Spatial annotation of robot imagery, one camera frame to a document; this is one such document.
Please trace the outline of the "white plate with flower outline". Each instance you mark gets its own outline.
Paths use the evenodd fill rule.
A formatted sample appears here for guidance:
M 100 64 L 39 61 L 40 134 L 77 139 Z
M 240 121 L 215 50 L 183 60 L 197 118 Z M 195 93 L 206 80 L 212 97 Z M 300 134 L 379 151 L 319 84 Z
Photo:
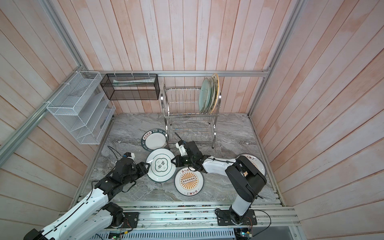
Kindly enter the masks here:
M 150 164 L 148 176 L 151 180 L 166 182 L 175 174 L 176 167 L 171 163 L 175 155 L 167 149 L 156 149 L 147 157 L 146 163 Z

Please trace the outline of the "cat and stars orange-rim plate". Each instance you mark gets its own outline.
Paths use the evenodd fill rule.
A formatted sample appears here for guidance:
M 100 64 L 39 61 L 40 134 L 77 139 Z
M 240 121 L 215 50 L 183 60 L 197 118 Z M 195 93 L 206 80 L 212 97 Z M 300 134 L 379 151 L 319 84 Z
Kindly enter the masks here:
M 214 97 L 211 113 L 213 113 L 220 95 L 220 81 L 219 81 L 218 74 L 213 74 L 212 78 L 214 80 L 214 85 L 215 85 L 215 97 Z

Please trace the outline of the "cream plate with berry sprigs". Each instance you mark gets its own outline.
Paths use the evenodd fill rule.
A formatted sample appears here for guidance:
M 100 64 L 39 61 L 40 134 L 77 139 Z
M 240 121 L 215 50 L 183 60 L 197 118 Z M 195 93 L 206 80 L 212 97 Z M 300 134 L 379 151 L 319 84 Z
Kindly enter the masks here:
M 211 106 L 214 103 L 214 98 L 215 98 L 215 94 L 216 94 L 216 87 L 215 87 L 214 78 L 210 78 L 210 84 L 211 84 L 211 92 L 210 92 L 210 98 L 209 98 L 210 101 L 209 101 L 209 104 L 207 107 L 207 114 L 209 114 L 211 112 Z

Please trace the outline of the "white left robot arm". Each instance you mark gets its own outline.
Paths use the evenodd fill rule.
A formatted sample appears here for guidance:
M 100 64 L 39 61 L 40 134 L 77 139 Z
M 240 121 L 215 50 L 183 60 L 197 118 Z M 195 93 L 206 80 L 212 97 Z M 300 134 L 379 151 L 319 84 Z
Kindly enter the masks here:
M 145 176 L 150 169 L 145 162 L 135 163 L 124 155 L 115 167 L 73 208 L 42 230 L 32 229 L 25 240 L 86 240 L 98 231 L 124 224 L 121 207 L 110 201 L 130 183 Z

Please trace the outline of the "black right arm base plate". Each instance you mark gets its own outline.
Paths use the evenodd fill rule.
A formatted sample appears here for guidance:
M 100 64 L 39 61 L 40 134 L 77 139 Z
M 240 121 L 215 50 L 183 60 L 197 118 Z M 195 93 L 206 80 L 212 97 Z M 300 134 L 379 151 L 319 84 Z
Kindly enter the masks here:
M 219 226 L 257 225 L 255 211 L 252 209 L 248 209 L 243 216 L 237 215 L 232 209 L 215 209 L 214 213 L 217 216 Z

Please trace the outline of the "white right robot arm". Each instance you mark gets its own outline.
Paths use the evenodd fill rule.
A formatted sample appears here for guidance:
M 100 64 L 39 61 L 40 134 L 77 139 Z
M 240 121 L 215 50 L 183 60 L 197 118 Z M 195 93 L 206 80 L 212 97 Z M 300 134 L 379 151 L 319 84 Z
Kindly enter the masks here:
M 250 207 L 267 184 L 267 171 L 262 160 L 250 154 L 241 154 L 235 159 L 203 155 L 194 141 L 180 140 L 176 147 L 180 154 L 171 160 L 176 167 L 187 167 L 192 172 L 228 177 L 236 190 L 237 196 L 228 210 L 215 210 L 218 225 L 242 225 L 247 221 L 250 224 L 257 223 Z

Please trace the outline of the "pale green plate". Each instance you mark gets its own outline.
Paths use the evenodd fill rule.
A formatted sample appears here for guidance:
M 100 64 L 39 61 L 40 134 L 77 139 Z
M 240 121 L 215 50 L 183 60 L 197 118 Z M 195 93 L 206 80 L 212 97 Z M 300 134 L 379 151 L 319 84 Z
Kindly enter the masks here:
M 205 78 L 201 89 L 200 89 L 200 95 L 199 95 L 199 111 L 200 114 L 203 114 L 205 112 L 205 109 L 209 103 L 211 94 L 211 81 L 208 78 Z

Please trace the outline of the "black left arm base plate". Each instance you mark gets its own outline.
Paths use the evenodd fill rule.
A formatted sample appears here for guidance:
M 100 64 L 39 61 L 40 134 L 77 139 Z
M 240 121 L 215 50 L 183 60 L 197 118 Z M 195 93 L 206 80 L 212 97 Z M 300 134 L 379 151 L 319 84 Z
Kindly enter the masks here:
M 113 217 L 112 228 L 134 229 L 138 225 L 139 212 L 118 213 Z

